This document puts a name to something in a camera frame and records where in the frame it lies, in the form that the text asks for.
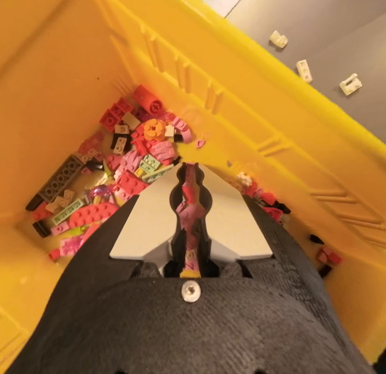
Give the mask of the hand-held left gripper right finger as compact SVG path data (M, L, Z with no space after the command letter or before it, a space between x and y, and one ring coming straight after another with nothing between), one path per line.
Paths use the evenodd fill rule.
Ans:
M201 277L215 277L220 264L273 256L242 194L204 165L194 164L202 217L195 220Z

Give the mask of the yellow plastic bin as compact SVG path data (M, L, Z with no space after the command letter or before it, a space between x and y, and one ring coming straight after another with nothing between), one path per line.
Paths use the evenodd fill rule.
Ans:
M374 373L385 349L385 145L201 0L0 0L1 373ZM248 174L273 256L215 277L68 259L26 211L121 97L191 130L183 161Z

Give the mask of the cream toy brick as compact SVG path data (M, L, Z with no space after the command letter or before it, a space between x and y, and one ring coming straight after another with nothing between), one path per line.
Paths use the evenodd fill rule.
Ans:
M313 78L312 78L307 60L303 59L298 61L296 63L296 68L297 68L299 77L307 84L311 84L313 81Z
M269 37L269 41L277 48L283 49L288 44L288 38L275 30Z
M362 82L359 80L358 75L353 73L347 79L340 82L339 87L345 96L350 96L362 87Z

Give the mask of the heap of toy bricks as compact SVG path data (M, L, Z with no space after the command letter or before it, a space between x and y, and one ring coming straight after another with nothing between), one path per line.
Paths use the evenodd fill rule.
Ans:
M198 236L193 224L204 214L199 202L194 164L183 161L178 150L191 142L189 126L171 112L138 119L137 111L121 97L105 112L100 124L112 139L105 153L105 132L99 130L87 138L75 153L50 175L28 202L32 227L43 239L55 241L47 253L52 262L74 257L91 237L102 234L108 219L117 218L125 203L136 203L138 196L172 167L186 165L182 185L184 201L178 206L178 232L171 240L171 260L164 266L164 277L204 278L200 275ZM263 218L272 219L274 229L286 229L291 210L264 192L248 174L236 180L224 180L239 191L250 211L257 208Z

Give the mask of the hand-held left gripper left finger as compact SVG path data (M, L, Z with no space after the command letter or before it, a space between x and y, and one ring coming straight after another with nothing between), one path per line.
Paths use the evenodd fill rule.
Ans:
M178 232L176 209L184 201L185 172L185 164L173 166L139 194L110 251L112 259L154 263L163 275L172 258L171 240Z

